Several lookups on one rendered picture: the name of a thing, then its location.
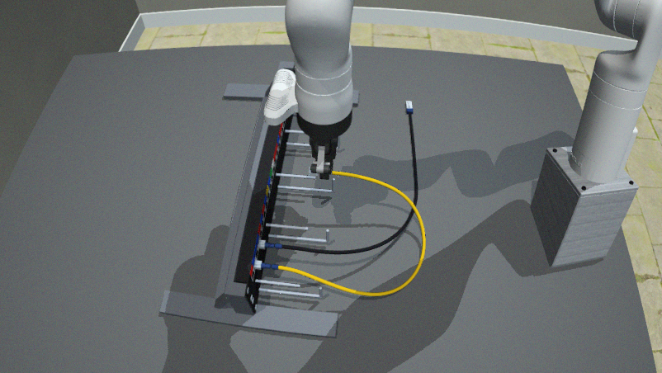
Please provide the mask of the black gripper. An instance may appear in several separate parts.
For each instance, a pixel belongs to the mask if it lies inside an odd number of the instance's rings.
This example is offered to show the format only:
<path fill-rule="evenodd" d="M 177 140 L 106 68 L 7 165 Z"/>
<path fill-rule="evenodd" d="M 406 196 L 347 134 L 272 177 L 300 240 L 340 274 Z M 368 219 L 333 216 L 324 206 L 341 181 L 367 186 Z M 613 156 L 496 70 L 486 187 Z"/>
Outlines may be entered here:
<path fill-rule="evenodd" d="M 332 179 L 338 136 L 349 128 L 352 122 L 352 110 L 346 118 L 331 125 L 310 123 L 303 119 L 298 112 L 296 112 L 296 116 L 300 129 L 310 137 L 312 157 L 315 158 L 310 167 L 311 172 L 318 173 L 319 179 Z"/>

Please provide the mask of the yellow patch cord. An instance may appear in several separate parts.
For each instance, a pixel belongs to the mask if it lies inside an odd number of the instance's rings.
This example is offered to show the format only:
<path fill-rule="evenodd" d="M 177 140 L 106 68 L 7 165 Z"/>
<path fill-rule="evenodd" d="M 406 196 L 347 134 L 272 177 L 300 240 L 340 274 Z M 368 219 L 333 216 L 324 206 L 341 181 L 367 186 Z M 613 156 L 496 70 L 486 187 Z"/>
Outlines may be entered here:
<path fill-rule="evenodd" d="M 324 283 L 325 285 L 332 286 L 332 287 L 337 288 L 337 289 L 339 289 L 339 290 L 344 290 L 344 291 L 346 291 L 346 292 L 353 293 L 353 294 L 357 294 L 357 295 L 381 296 L 381 295 L 389 295 L 389 294 L 395 293 L 395 292 L 398 291 L 398 290 L 401 290 L 402 288 L 404 288 L 405 286 L 407 286 L 407 285 L 408 285 L 408 284 L 414 279 L 414 277 L 417 275 L 418 270 L 420 269 L 420 267 L 421 267 L 421 265 L 422 265 L 423 258 L 424 258 L 424 254 L 425 254 L 425 246 L 426 246 L 425 231 L 424 231 L 424 227 L 423 227 L 423 221 L 422 221 L 422 219 L 421 219 L 421 217 L 420 217 L 420 214 L 419 214 L 417 208 L 415 207 L 414 203 L 413 203 L 413 202 L 412 202 L 412 201 L 411 201 L 411 200 L 410 200 L 410 199 L 409 199 L 409 198 L 408 198 L 403 192 L 401 192 L 400 190 L 396 189 L 395 187 L 393 187 L 393 186 L 391 186 L 391 185 L 389 185 L 389 184 L 386 184 L 386 183 L 384 183 L 384 182 L 378 181 L 378 180 L 373 179 L 373 178 L 370 178 L 370 177 L 365 177 L 365 176 L 362 176 L 362 175 L 357 175 L 357 174 L 348 173 L 348 172 L 336 172 L 336 171 L 332 171 L 332 175 L 340 175 L 340 176 L 346 176 L 346 177 L 355 177 L 355 178 L 363 179 L 363 180 L 366 180 L 366 181 L 369 181 L 369 182 L 374 182 L 374 183 L 376 183 L 376 184 L 379 184 L 379 185 L 382 185 L 382 186 L 384 186 L 384 187 L 387 187 L 387 188 L 391 189 L 392 191 L 395 191 L 396 193 L 398 193 L 399 195 L 401 195 L 403 198 L 405 198 L 405 200 L 407 200 L 407 202 L 411 205 L 411 207 L 413 208 L 415 214 L 417 215 L 417 218 L 418 218 L 418 221 L 419 221 L 419 224 L 420 224 L 420 228 L 421 228 L 421 232 L 422 232 L 422 240 L 423 240 L 421 257 L 420 257 L 420 259 L 419 259 L 419 263 L 418 263 L 418 265 L 417 265 L 417 267 L 416 267 L 416 269 L 415 269 L 413 275 L 412 275 L 412 276 L 411 276 L 411 277 L 410 277 L 410 278 L 409 278 L 404 284 L 402 284 L 401 286 L 399 286 L 399 287 L 397 287 L 397 288 L 395 288 L 395 289 L 393 289 L 393 290 L 388 290 L 388 291 L 384 291 L 384 292 L 376 292 L 376 293 L 372 293 L 372 292 L 363 292 L 363 291 L 358 291 L 358 290 L 348 289 L 348 288 L 346 288 L 346 287 L 336 285 L 336 284 L 334 284 L 334 283 L 332 283 L 332 282 L 326 281 L 326 280 L 321 279 L 321 278 L 319 278 L 319 277 L 317 277 L 317 276 L 313 276 L 313 275 L 311 275 L 311 274 L 309 274 L 309 273 L 307 273 L 307 272 L 300 271 L 300 270 L 297 270 L 297 269 L 295 269 L 295 268 L 291 268 L 291 267 L 284 267 L 284 266 L 279 266 L 279 265 L 276 265 L 276 264 L 272 264 L 272 265 L 271 265 L 271 269 L 275 269 L 275 270 L 280 269 L 280 270 L 285 270 L 285 271 L 292 271 L 292 272 L 294 272 L 294 273 L 298 273 L 298 274 L 301 274 L 302 276 L 307 276 L 307 277 L 309 277 L 309 278 L 311 278 L 311 279 L 313 279 L 313 280 L 316 280 L 316 281 L 319 281 L 319 282 L 321 282 L 321 283 Z"/>

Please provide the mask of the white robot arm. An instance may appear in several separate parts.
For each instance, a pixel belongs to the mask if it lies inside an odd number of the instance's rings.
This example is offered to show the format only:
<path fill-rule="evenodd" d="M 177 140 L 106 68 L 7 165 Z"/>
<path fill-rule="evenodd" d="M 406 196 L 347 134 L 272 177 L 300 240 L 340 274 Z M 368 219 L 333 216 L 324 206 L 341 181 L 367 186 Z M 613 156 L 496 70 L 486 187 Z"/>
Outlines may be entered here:
<path fill-rule="evenodd" d="M 621 177 L 662 50 L 662 0 L 594 0 L 600 21 L 638 40 L 634 50 L 607 50 L 595 61 L 569 163 L 581 177 Z M 331 125 L 352 110 L 350 30 L 354 0 L 286 0 L 285 23 L 295 73 L 277 71 L 264 107 L 268 125 L 298 112 Z M 296 84 L 295 84 L 296 83 Z"/>

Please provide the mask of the black cable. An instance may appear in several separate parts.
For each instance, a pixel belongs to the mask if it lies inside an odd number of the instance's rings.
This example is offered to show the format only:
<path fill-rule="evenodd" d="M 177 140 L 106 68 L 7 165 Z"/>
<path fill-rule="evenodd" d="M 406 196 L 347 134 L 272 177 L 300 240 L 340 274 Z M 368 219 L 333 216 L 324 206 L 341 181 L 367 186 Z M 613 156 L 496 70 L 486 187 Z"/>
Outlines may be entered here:
<path fill-rule="evenodd" d="M 415 154 L 415 146 L 414 146 L 414 130 L 413 130 L 413 122 L 412 122 L 412 115 L 411 112 L 409 112 L 409 124 L 410 124 L 410 133 L 411 133 L 411 141 L 412 141 L 412 150 L 413 150 L 413 161 L 414 161 L 414 185 L 415 185 L 415 194 L 414 194 L 414 205 L 416 207 L 417 205 L 417 200 L 418 200 L 418 177 L 417 177 L 417 165 L 416 165 L 416 154 Z M 302 248 L 302 247 L 297 247 L 297 246 L 289 246 L 289 245 L 282 245 L 279 243 L 276 243 L 274 245 L 275 248 L 279 249 L 292 249 L 292 250 L 299 250 L 299 251 L 305 251 L 305 252 L 310 252 L 310 253 L 322 253 L 322 254 L 351 254 L 351 253 L 362 253 L 365 251 L 369 251 L 375 248 L 378 248 L 380 246 L 383 246 L 396 238 L 408 225 L 410 220 L 412 219 L 414 214 L 414 210 L 412 209 L 409 215 L 409 218 L 406 220 L 404 225 L 398 230 L 394 235 L 392 235 L 390 238 L 387 240 L 378 243 L 376 245 L 367 247 L 367 248 L 360 248 L 360 249 L 355 249 L 355 250 L 346 250 L 346 251 L 330 251 L 330 250 L 319 250 L 319 249 L 313 249 L 313 248 Z"/>

